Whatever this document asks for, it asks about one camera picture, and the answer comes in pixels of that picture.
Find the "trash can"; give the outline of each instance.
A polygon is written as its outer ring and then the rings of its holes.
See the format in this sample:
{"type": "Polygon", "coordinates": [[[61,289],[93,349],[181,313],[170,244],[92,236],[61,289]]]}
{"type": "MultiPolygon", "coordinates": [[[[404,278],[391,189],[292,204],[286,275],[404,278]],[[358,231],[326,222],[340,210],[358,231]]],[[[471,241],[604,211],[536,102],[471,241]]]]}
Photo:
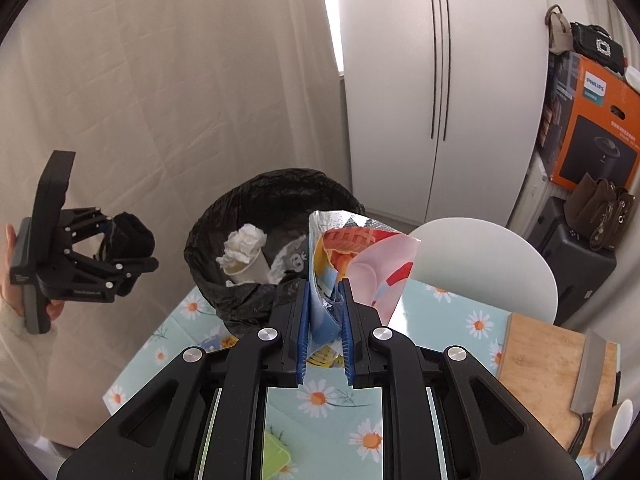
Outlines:
{"type": "Polygon", "coordinates": [[[287,272],[277,285],[243,283],[226,286],[228,276],[216,262],[229,233],[253,224],[267,235],[262,248],[271,265],[281,249],[306,235],[308,217],[316,210],[345,210],[364,215],[364,207],[343,186],[321,171],[277,170],[260,174],[216,200],[195,223],[184,259],[204,298],[236,337],[265,326],[274,302],[294,301],[308,277],[308,242],[303,269],[287,272]]]}

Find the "handbag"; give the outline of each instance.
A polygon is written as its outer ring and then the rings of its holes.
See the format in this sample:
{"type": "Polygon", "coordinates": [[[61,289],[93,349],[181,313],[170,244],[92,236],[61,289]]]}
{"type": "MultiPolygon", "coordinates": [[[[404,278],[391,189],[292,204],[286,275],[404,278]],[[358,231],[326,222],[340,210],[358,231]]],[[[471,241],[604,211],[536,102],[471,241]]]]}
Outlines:
{"type": "Polygon", "coordinates": [[[613,72],[625,75],[626,63],[622,46],[613,41],[604,28],[572,22],[571,32],[574,36],[574,50],[578,54],[597,61],[613,72]]]}
{"type": "Polygon", "coordinates": [[[562,13],[558,4],[548,8],[545,14],[545,25],[549,28],[549,52],[563,54],[574,49],[574,35],[571,25],[562,13]]]}
{"type": "Polygon", "coordinates": [[[589,239],[591,250],[615,250],[635,201],[624,187],[587,173],[564,203],[564,216],[573,231],[589,239]]]}

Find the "knife handle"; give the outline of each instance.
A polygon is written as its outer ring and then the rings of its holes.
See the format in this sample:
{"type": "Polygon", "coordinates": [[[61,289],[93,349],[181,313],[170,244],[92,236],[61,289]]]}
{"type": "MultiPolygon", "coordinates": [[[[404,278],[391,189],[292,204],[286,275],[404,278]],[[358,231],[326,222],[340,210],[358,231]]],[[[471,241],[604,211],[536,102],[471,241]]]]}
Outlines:
{"type": "Polygon", "coordinates": [[[578,453],[582,449],[582,445],[584,444],[585,439],[587,438],[587,432],[589,431],[589,426],[591,425],[591,419],[593,418],[593,413],[583,413],[580,416],[580,429],[578,433],[575,434],[574,441],[569,446],[569,455],[574,460],[578,458],[578,453]]]}

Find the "human hand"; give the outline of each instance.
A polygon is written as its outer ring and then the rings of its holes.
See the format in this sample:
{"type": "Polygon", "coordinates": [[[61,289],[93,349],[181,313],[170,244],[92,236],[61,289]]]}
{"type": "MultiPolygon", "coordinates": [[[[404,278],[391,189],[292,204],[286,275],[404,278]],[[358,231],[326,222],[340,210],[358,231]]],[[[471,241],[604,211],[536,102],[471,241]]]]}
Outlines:
{"type": "MultiPolygon", "coordinates": [[[[0,269],[0,297],[7,302],[18,316],[24,317],[24,309],[22,307],[22,287],[19,285],[12,285],[9,279],[11,258],[14,256],[15,250],[15,229],[11,224],[7,224],[4,227],[4,232],[6,234],[6,248],[4,250],[4,257],[0,262],[0,265],[2,265],[0,269]]],[[[47,305],[47,314],[49,315],[49,318],[52,321],[59,318],[64,307],[64,301],[51,300],[47,305]]]]}

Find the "white cup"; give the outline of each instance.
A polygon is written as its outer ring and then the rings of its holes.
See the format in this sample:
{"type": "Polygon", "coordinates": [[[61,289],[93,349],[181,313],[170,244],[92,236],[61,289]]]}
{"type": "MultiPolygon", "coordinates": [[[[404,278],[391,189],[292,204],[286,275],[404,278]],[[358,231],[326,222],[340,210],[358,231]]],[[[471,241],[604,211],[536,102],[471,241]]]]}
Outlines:
{"type": "Polygon", "coordinates": [[[591,438],[593,449],[597,453],[615,450],[629,431],[633,416],[634,404],[629,399],[601,416],[591,438]]]}
{"type": "Polygon", "coordinates": [[[241,283],[269,283],[270,270],[269,264],[260,250],[245,267],[237,272],[226,272],[226,275],[237,285],[241,283]]]}

